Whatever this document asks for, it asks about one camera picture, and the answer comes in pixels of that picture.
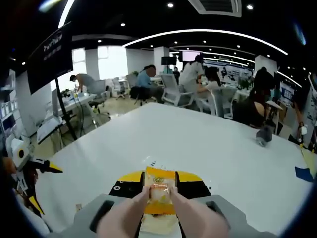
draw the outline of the black ceiling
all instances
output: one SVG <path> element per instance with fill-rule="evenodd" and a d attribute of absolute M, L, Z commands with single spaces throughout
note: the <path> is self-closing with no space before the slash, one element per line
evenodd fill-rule
<path fill-rule="evenodd" d="M 60 16 L 67 0 L 57 3 L 49 12 L 38 11 L 40 0 L 11 0 L 6 18 L 7 42 L 5 44 L 10 56 L 16 58 L 13 64 L 20 65 L 28 55 L 48 35 L 57 29 Z M 247 10 L 252 4 L 254 9 Z M 131 48 L 149 48 L 154 46 L 173 47 L 176 45 L 209 45 L 220 46 L 252 52 L 255 55 L 270 55 L 278 62 L 281 71 L 287 72 L 287 67 L 294 67 L 299 72 L 303 67 L 307 71 L 315 71 L 315 55 L 317 53 L 317 36 L 315 34 L 315 18 L 313 1 L 302 0 L 242 0 L 242 17 L 223 15 L 200 15 L 187 0 L 75 0 L 66 22 L 72 21 L 73 35 L 81 34 L 118 34 L 137 38 L 166 31 L 182 29 L 218 29 L 243 33 L 260 38 L 285 50 L 289 55 L 277 51 L 263 43 L 243 37 L 222 33 L 180 33 L 148 39 Z M 295 26 L 302 29 L 306 44 L 303 45 L 297 37 Z M 101 44 L 122 45 L 129 41 L 103 40 Z M 96 40 L 74 43 L 96 44 Z M 233 51 L 213 49 L 215 52 L 233 55 Z M 249 54 L 238 53 L 237 56 L 251 59 Z"/>

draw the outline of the air conditioning vent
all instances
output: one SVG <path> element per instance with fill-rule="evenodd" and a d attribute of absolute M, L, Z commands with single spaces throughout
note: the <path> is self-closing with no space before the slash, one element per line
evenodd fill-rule
<path fill-rule="evenodd" d="M 199 14 L 241 17 L 241 0 L 188 0 Z"/>

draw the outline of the man in blue shirt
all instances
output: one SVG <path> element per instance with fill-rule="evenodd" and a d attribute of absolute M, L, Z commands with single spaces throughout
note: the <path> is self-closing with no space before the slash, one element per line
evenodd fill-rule
<path fill-rule="evenodd" d="M 154 77 L 155 74 L 156 69 L 154 65 L 151 64 L 144 67 L 144 69 L 138 75 L 136 86 L 148 88 L 150 96 L 155 97 L 158 103 L 163 103 L 162 96 L 164 89 L 160 86 L 153 85 L 150 80 L 150 77 Z"/>

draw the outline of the packaged bread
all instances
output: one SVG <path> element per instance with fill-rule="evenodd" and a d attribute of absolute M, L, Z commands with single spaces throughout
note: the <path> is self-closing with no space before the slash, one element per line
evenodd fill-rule
<path fill-rule="evenodd" d="M 169 187 L 175 186 L 175 171 L 146 167 L 144 186 L 150 187 L 145 214 L 176 214 L 169 191 Z"/>

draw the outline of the white table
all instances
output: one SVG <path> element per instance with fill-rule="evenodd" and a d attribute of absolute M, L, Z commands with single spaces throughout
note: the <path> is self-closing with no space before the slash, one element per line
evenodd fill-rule
<path fill-rule="evenodd" d="M 259 231 L 280 234 L 305 200 L 310 183 L 295 175 L 306 168 L 299 148 L 273 136 L 260 147 L 257 130 L 227 119 L 148 103 L 79 138 L 52 157 L 62 174 L 39 174 L 37 197 L 56 231 L 73 222 L 75 204 L 108 194 L 117 179 L 153 160 L 167 169 L 202 177 L 246 214 Z"/>
<path fill-rule="evenodd" d="M 100 126 L 101 122 L 100 122 L 99 118 L 94 113 L 93 109 L 89 106 L 89 102 L 92 101 L 95 97 L 96 97 L 96 94 L 84 93 L 83 96 L 68 101 L 68 104 L 65 105 L 65 110 L 66 111 L 70 111 L 70 110 L 72 110 L 72 109 L 74 109 L 76 107 L 80 107 L 80 103 L 81 103 L 81 105 L 83 107 L 86 107 L 89 110 L 91 117 L 96 122 L 96 125 Z M 58 115 L 61 116 L 62 114 L 63 114 L 63 112 L 61 110 L 61 107 L 59 107 L 58 108 Z M 52 117 L 53 117 L 53 112 L 52 111 L 48 111 L 46 116 L 45 116 L 45 121 L 51 119 Z"/>

